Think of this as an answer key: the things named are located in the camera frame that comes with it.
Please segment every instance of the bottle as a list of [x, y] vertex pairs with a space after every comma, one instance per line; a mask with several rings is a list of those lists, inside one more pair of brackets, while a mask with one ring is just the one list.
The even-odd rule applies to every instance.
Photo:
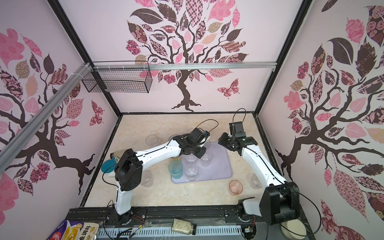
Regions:
[[172, 231], [179, 232], [182, 234], [191, 234], [196, 235], [196, 224], [192, 224], [188, 221], [173, 219]]

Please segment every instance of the black wire basket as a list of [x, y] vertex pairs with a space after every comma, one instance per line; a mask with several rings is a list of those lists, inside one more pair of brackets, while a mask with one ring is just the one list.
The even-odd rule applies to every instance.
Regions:
[[100, 67], [93, 68], [83, 78], [83, 84], [89, 93], [99, 93], [104, 89], [113, 93], [149, 93], [152, 76], [147, 61], [133, 61], [135, 68]]

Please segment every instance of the black lid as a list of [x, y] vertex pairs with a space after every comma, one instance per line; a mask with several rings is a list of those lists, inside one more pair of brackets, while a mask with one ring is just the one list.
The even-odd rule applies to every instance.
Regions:
[[196, 228], [197, 228], [197, 225], [194, 224], [193, 225], [193, 230], [192, 230], [192, 235], [196, 235]]

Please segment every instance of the blue cup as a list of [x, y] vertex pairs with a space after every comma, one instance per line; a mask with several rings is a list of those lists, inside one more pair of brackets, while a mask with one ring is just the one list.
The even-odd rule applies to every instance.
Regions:
[[172, 161], [168, 165], [168, 170], [174, 179], [179, 179], [183, 176], [183, 164], [178, 160]]
[[115, 158], [107, 160], [101, 165], [101, 171], [104, 172], [105, 175], [107, 175], [109, 177], [114, 177], [115, 176], [114, 170], [116, 167], [115, 164], [116, 164]]

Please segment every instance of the butterfly decal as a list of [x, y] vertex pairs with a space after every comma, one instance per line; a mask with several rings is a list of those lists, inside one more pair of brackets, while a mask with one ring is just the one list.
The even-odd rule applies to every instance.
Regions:
[[229, 96], [231, 96], [232, 93], [235, 94], [239, 92], [239, 88], [237, 87], [237, 85], [239, 85], [238, 80], [239, 79], [234, 80], [229, 88], [218, 88], [217, 90], [223, 93], [224, 96], [226, 96], [229, 99]]
[[101, 107], [98, 107], [97, 104], [93, 100], [92, 100], [92, 108], [93, 108], [93, 111], [95, 112], [95, 114], [91, 118], [89, 125], [92, 126], [92, 125], [95, 125], [96, 123], [97, 124], [103, 123], [103, 119], [100, 115], [102, 115], [103, 111], [105, 111], [105, 110], [103, 110]]

